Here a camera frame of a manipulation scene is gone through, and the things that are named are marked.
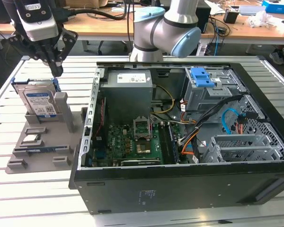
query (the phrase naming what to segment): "slotted metal table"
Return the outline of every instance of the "slotted metal table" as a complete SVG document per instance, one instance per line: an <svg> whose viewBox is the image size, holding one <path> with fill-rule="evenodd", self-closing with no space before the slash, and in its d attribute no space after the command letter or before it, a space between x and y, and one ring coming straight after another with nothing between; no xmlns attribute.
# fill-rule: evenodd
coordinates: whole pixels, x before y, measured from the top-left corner
<svg viewBox="0 0 284 227"><path fill-rule="evenodd" d="M241 63L284 117L284 78L265 60L251 56L189 57L166 61ZM70 56L58 78L68 104L79 111L89 102L97 61L128 61L124 56ZM70 171L8 175L4 169L26 121L26 108L10 85L14 78L51 78L41 61L23 58L0 90L0 227L6 226L284 226L284 192L264 205L92 216L77 190L68 189Z"/></svg>

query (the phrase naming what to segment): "wire bundle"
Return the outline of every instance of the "wire bundle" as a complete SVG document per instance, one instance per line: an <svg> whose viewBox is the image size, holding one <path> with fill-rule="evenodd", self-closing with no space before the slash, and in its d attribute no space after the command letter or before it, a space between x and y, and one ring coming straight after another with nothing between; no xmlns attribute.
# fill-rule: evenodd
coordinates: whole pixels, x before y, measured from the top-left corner
<svg viewBox="0 0 284 227"><path fill-rule="evenodd" d="M237 95L225 98L222 101L218 102L216 105L214 105L212 108L207 110L204 114L202 114L199 120L195 123L194 125L195 128L189 134L187 134L185 137L179 140L180 145L184 144L181 154L184 155L188 153L185 151L186 147L188 146L189 142L192 141L192 139L195 139L195 136L198 134L200 127L203 125L205 121L207 121L211 116L216 114L226 103L240 100L242 97L243 95Z"/></svg>
<svg viewBox="0 0 284 227"><path fill-rule="evenodd" d="M219 33L218 26L217 26L217 21L219 21L220 23L222 23L223 25L226 26L226 33L225 34ZM223 21L218 20L218 19L216 19L214 17L211 17L211 16L209 17L208 22L213 25L214 36L213 36L213 39L208 44L205 53L208 52L209 47L212 46L213 40L216 38L216 40L215 40L215 51L214 51L214 56L215 56L217 54L217 51L218 51L219 38L222 39L222 44L221 44L221 48L222 48L222 46L224 44L225 37L229 36L229 34L231 33L231 28L227 24L225 24Z"/></svg>

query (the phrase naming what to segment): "blue cable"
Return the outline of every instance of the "blue cable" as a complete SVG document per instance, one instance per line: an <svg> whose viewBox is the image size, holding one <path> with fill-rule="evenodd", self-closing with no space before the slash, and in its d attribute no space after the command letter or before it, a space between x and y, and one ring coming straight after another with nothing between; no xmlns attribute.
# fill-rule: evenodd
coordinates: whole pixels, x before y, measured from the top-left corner
<svg viewBox="0 0 284 227"><path fill-rule="evenodd" d="M216 31L217 31L217 39L216 39L216 49L214 50L214 56L216 56L216 54L217 54L218 41L219 41L219 32L218 32L217 26L216 26Z"/></svg>
<svg viewBox="0 0 284 227"><path fill-rule="evenodd" d="M235 109L232 109L232 108L228 108L222 113L222 125L225 128L225 131L227 132L227 134L230 134L231 131L229 130L229 128L227 127L226 122L225 122L225 114L227 113L227 111L233 111L237 116L239 116L240 114L238 113L238 111L236 111Z"/></svg>

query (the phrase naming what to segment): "connector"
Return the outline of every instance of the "connector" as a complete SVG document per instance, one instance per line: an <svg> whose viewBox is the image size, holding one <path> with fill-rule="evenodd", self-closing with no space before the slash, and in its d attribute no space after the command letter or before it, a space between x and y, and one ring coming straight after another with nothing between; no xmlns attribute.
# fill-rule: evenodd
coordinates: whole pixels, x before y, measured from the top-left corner
<svg viewBox="0 0 284 227"><path fill-rule="evenodd" d="M53 8L52 14L57 23L64 23L68 21L68 18L75 15L73 9L65 8Z"/></svg>

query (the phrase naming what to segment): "yellow wire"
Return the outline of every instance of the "yellow wire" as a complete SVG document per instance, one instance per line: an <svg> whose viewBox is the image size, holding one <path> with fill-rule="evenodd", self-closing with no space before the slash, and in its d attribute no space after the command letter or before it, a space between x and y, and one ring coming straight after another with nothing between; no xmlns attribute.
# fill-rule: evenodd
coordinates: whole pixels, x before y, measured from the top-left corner
<svg viewBox="0 0 284 227"><path fill-rule="evenodd" d="M162 87L161 85L157 85L157 87L162 88L162 89L170 96L171 101L172 101L172 104L171 104L170 108L167 109L167 110L155 111L155 112L151 112L151 114L164 114L164 113L166 113L166 112L171 111L171 110L174 108L174 106L175 106L175 100L174 100L174 98L172 97L171 93L170 93L169 91L167 91L164 87Z"/></svg>

